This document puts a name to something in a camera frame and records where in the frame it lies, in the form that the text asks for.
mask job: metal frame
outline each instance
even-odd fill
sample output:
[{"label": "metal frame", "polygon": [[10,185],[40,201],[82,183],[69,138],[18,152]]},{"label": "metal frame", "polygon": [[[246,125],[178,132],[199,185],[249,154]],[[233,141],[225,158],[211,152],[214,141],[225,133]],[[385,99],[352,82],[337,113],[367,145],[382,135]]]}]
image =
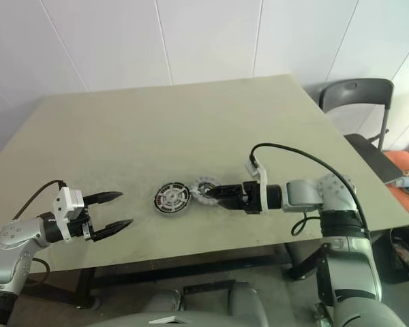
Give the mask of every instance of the metal frame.
[{"label": "metal frame", "polygon": [[322,245],[300,264],[293,264],[292,268],[290,268],[286,273],[293,280],[304,279],[308,273],[317,267],[318,260],[325,258],[326,255],[327,248]]},{"label": "metal frame", "polygon": [[97,307],[98,299],[91,295],[91,290],[94,289],[207,273],[219,273],[242,268],[290,264],[291,261],[289,253],[283,252],[276,253],[275,255],[261,255],[101,277],[95,277],[97,267],[84,268],[80,269],[79,280],[73,292],[42,283],[37,286],[24,287],[22,294],[74,305],[77,309],[90,309]]},{"label": "metal frame", "polygon": [[387,122],[393,93],[394,84],[385,78],[340,80],[323,88],[320,94],[319,106],[325,113],[346,104],[384,105],[380,133],[369,139],[369,142],[373,142],[379,138],[378,150],[381,151],[384,136],[387,133]]}]

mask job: white bracket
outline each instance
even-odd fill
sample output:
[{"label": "white bracket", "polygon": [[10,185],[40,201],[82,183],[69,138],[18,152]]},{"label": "white bracket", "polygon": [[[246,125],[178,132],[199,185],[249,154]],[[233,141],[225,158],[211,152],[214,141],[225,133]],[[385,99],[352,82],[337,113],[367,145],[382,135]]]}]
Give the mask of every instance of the white bracket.
[{"label": "white bracket", "polygon": [[245,167],[247,168],[250,175],[259,181],[260,183],[260,206],[262,207],[261,213],[268,213],[268,195],[267,195],[267,185],[268,176],[265,167],[260,164],[260,162],[255,158],[255,163],[257,167],[253,166],[250,160],[247,161]]},{"label": "white bracket", "polygon": [[82,192],[69,187],[62,187],[53,200],[53,214],[56,224],[61,231],[63,240],[67,243],[72,241],[67,224],[79,216],[84,206]]}]

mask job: table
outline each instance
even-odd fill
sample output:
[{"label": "table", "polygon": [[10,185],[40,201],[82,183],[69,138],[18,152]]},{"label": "table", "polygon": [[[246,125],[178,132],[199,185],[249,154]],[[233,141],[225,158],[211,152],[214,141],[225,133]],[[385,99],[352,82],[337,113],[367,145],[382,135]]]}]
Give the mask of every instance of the table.
[{"label": "table", "polygon": [[[246,215],[197,203],[175,218],[154,210],[155,192],[169,181],[251,180],[244,163],[259,142],[303,149],[351,176],[371,230],[409,224],[409,214],[321,109],[283,75],[47,97],[0,153],[0,227],[39,186],[60,178],[84,195],[124,192],[90,209],[95,229],[119,219],[134,223],[97,243],[79,238],[39,252],[52,271],[319,238],[313,221],[300,236],[290,235],[301,214]],[[326,173],[276,149],[260,149],[257,158],[270,183]],[[51,210],[56,193],[51,187],[22,218]],[[41,270],[33,265],[31,272]]]}]

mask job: floor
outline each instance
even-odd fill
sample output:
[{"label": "floor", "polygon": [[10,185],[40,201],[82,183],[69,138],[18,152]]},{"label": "floor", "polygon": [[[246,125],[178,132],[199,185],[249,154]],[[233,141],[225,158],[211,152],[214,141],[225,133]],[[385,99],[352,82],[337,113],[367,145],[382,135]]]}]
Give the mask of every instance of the floor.
[{"label": "floor", "polygon": [[[254,251],[264,254],[274,251],[274,249],[267,247],[265,249],[255,249]],[[128,271],[130,266],[122,265],[117,266],[115,269],[118,270],[115,273],[123,273]],[[96,290],[93,294],[102,300],[101,307],[96,311],[78,310],[72,306],[57,302],[21,296],[16,303],[8,326],[86,326],[113,317],[139,312],[158,290],[182,290],[184,286],[188,285],[228,279],[248,281],[258,290],[270,326],[317,326],[314,319],[314,304],[318,302],[315,276],[312,275],[305,280],[294,282],[285,278],[284,271],[286,269],[287,267],[285,266],[245,268]],[[50,282],[67,288],[71,281],[77,279],[76,273],[76,271],[57,272],[52,274]],[[384,302],[409,327],[409,282],[399,285],[384,285],[383,288]],[[187,308],[190,310],[226,313],[227,296],[227,290],[218,290],[187,295],[185,299]]]}]

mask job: gear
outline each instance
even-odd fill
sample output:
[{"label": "gear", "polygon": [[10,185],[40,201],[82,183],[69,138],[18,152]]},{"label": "gear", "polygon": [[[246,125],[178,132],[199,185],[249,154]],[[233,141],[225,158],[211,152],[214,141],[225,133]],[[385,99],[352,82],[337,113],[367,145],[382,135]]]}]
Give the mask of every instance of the gear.
[{"label": "gear", "polygon": [[190,191],[184,184],[171,182],[165,184],[157,191],[154,205],[160,214],[172,217],[184,211],[190,199]]},{"label": "gear", "polygon": [[215,179],[204,176],[196,179],[194,184],[191,185],[190,189],[193,198],[199,201],[201,204],[215,206],[218,204],[218,200],[207,196],[206,192],[216,186],[220,186],[220,184]]}]

